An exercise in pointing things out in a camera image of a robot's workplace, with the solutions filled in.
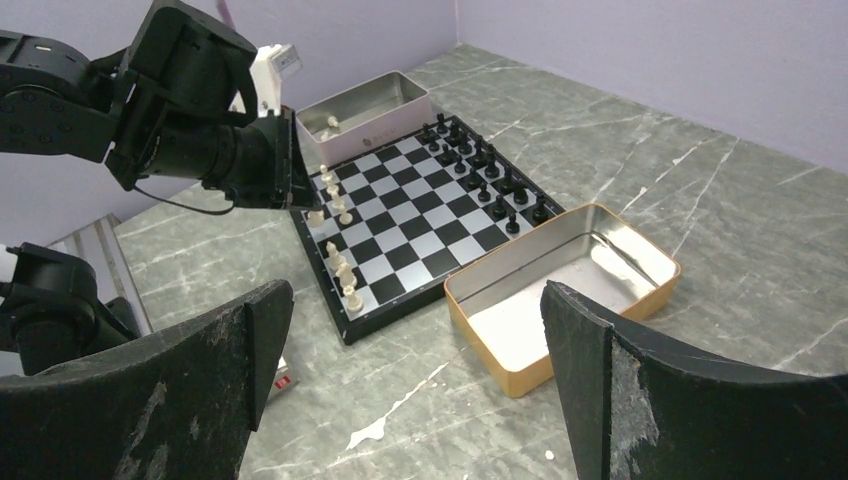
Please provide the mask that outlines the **black white chess board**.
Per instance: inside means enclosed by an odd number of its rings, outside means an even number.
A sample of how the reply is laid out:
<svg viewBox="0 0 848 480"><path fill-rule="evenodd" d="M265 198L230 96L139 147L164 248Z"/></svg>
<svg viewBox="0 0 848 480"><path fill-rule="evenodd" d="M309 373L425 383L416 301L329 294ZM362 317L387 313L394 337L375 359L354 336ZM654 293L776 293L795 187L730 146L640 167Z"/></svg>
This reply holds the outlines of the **black white chess board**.
<svg viewBox="0 0 848 480"><path fill-rule="evenodd" d="M341 340L353 344L438 300L446 278L562 207L494 145L457 116L438 116L414 133L329 168L353 221L342 225L321 181L312 176L326 221L292 221ZM516 213L521 231L505 230ZM364 300L349 312L327 263L336 244L353 267Z"/></svg>

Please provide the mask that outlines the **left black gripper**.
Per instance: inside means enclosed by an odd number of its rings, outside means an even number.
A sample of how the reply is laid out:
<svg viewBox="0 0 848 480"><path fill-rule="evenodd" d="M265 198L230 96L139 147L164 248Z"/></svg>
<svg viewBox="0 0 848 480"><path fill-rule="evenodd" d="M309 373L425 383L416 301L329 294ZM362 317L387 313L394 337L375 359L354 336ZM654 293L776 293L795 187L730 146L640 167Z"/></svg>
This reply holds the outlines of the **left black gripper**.
<svg viewBox="0 0 848 480"><path fill-rule="evenodd" d="M167 110L161 121L126 131L105 164L127 191L143 178L162 176L198 181L236 208L312 211L320 203L294 109L244 127Z"/></svg>

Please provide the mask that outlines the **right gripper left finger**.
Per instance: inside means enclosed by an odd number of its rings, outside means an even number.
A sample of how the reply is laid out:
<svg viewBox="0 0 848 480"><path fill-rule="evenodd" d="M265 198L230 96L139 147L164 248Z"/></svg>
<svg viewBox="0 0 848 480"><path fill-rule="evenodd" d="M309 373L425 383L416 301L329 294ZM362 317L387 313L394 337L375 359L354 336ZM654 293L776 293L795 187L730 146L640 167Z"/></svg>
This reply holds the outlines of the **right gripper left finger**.
<svg viewBox="0 0 848 480"><path fill-rule="evenodd" d="M140 339L1 380L5 479L236 479L283 353L269 281Z"/></svg>

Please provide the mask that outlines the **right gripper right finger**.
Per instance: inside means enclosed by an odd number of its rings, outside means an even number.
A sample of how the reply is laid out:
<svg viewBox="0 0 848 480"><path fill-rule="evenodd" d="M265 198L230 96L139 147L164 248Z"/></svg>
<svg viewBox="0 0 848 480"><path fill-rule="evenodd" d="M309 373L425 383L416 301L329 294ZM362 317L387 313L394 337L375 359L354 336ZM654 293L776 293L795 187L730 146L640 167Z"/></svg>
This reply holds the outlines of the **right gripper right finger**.
<svg viewBox="0 0 848 480"><path fill-rule="evenodd" d="M843 479L847 377L755 366L640 322L557 321L554 375L581 479Z"/></svg>

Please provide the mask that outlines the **silver metal tin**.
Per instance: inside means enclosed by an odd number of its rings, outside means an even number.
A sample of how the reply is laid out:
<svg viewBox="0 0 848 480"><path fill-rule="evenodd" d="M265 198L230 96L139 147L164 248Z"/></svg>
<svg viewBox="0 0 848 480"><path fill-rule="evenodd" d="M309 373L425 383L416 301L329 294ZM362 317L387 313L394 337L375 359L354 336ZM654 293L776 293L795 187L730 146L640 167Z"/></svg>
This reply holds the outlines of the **silver metal tin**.
<svg viewBox="0 0 848 480"><path fill-rule="evenodd" d="M331 115L341 133L321 141ZM435 114L429 91L393 70L314 103L296 118L303 150L331 167L420 130Z"/></svg>

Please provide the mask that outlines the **black chess piece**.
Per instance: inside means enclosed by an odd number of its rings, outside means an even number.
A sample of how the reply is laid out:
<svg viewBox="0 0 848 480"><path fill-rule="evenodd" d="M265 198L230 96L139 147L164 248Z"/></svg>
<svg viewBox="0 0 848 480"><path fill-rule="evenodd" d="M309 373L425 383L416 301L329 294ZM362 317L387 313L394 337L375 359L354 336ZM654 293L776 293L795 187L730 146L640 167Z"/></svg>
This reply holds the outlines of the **black chess piece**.
<svg viewBox="0 0 848 480"><path fill-rule="evenodd" d="M517 235L521 231L521 225L518 222L518 215L516 213L509 215L505 230L510 235Z"/></svg>

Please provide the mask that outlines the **small printed card box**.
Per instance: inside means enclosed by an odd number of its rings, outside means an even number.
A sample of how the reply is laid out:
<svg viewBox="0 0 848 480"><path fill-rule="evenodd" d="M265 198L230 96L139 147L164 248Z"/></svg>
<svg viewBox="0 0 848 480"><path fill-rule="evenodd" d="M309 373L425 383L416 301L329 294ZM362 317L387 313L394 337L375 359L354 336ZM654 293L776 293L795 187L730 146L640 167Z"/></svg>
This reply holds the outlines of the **small printed card box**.
<svg viewBox="0 0 848 480"><path fill-rule="evenodd" d="M272 378L271 385L269 387L269 393L266 399L267 403L271 403L275 398L280 396L282 393L291 389L293 385L298 383L298 376L294 371L292 365L286 360L284 356L281 356L277 363L277 368L275 374Z"/></svg>

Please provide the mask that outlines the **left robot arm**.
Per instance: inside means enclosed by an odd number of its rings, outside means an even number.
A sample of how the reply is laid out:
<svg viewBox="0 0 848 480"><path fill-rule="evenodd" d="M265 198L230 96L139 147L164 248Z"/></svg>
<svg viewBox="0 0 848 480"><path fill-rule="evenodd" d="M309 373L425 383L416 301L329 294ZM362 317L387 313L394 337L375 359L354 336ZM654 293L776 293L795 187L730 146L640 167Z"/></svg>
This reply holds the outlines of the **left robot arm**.
<svg viewBox="0 0 848 480"><path fill-rule="evenodd" d="M315 211L295 111L259 87L259 51L182 1L151 4L132 43L91 60L49 38L1 35L1 149L104 164L126 191L197 181L232 208ZM25 375L133 341L84 259L24 242L1 251L1 348Z"/></svg>

